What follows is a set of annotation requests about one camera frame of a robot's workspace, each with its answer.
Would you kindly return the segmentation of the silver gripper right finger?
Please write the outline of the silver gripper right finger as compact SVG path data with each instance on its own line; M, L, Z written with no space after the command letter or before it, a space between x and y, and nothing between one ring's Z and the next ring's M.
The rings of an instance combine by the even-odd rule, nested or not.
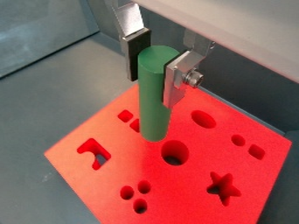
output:
M215 42L191 30L185 31L183 44L189 48L165 67L163 105L171 109L185 97L187 87L203 81L198 66L211 53Z

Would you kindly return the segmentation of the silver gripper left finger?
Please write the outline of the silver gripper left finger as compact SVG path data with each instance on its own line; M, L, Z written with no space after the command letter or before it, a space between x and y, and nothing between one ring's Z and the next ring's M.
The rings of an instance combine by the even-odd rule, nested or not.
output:
M105 1L126 56L127 78L137 81L138 55L151 45L151 30L146 28L139 5L133 0Z

